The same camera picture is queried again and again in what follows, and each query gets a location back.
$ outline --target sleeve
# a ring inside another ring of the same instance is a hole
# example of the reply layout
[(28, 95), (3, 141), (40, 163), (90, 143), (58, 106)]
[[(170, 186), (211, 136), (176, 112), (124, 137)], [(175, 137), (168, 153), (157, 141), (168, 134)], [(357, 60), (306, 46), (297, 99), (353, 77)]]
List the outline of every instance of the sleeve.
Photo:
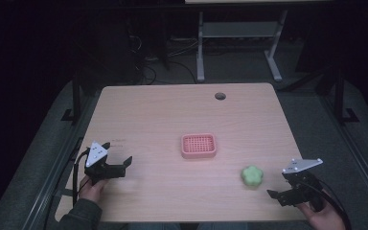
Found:
[(102, 213), (103, 210), (95, 202), (88, 199), (79, 199), (74, 208), (61, 218), (58, 229), (97, 229)]

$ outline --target green flower-shaped soap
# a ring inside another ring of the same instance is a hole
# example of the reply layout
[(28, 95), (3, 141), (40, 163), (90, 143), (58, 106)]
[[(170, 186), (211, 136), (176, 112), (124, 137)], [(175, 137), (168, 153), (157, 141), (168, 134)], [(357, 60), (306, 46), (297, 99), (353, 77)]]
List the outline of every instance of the green flower-shaped soap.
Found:
[(248, 186), (258, 186), (262, 184), (263, 171), (256, 166), (249, 166), (241, 171), (243, 183)]

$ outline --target dark background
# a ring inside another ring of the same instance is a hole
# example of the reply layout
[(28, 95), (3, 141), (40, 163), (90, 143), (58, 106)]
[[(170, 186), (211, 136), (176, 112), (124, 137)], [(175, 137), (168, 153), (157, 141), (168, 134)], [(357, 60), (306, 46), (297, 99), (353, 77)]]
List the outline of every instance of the dark background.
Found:
[[(141, 3), (109, 2), (92, 6)], [(67, 7), (73, 4), (0, 1), (0, 197), (52, 102), (76, 73), (88, 76), (88, 81), (99, 80), (95, 87), (138, 81), (134, 62), (141, 60), (129, 51), (127, 18), (130, 29), (161, 58), (170, 35), (196, 33), (196, 12), (191, 16), (180, 11), (70, 11)], [(216, 14), (222, 12), (225, 10), (217, 10)], [(247, 17), (250, 13), (240, 15)], [(358, 87), (368, 103), (368, 1), (327, 7), (293, 6), (282, 39), (298, 36), (307, 41), (298, 71), (311, 72), (343, 62), (346, 79)]]

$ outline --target white triangular mount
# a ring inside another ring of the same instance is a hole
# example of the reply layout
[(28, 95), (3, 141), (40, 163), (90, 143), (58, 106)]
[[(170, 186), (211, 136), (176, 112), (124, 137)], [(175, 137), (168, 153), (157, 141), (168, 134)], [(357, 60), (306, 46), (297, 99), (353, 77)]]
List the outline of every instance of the white triangular mount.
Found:
[(292, 159), (288, 166), (283, 169), (283, 173), (299, 173), (300, 171), (320, 165), (322, 162), (319, 158), (316, 160)]
[(92, 142), (91, 149), (89, 150), (88, 159), (86, 159), (85, 166), (91, 167), (97, 161), (104, 158), (107, 155), (107, 150), (102, 147), (98, 142)]

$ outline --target pink tray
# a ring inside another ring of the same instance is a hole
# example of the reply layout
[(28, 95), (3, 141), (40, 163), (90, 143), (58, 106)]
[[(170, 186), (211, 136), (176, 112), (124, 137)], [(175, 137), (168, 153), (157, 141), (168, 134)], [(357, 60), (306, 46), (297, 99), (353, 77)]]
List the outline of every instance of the pink tray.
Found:
[(188, 134), (181, 138), (181, 155), (186, 159), (214, 157), (217, 145), (211, 133)]

